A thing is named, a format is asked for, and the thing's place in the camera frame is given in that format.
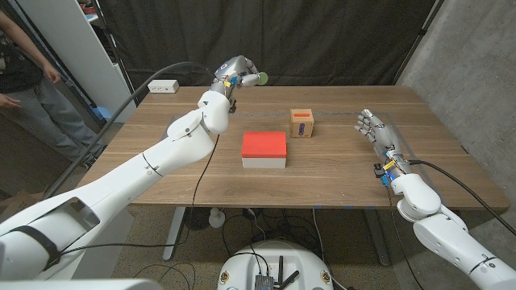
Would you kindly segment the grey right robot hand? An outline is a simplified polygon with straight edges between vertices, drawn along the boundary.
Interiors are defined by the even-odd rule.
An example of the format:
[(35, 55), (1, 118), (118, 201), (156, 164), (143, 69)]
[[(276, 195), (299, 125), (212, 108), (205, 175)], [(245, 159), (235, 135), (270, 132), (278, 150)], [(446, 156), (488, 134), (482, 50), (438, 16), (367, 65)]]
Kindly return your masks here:
[(402, 156), (401, 146), (395, 132), (376, 115), (368, 109), (363, 109), (358, 119), (355, 129), (368, 139), (382, 161), (394, 156)]

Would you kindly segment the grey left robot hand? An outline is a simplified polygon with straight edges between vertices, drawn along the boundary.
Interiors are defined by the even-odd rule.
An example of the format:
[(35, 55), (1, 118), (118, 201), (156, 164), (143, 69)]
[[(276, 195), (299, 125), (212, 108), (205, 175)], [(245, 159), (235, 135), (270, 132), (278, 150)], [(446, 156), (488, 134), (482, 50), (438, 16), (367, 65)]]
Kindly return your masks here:
[(223, 63), (214, 73), (221, 81), (237, 87), (261, 85), (260, 73), (254, 63), (245, 56), (235, 56)]

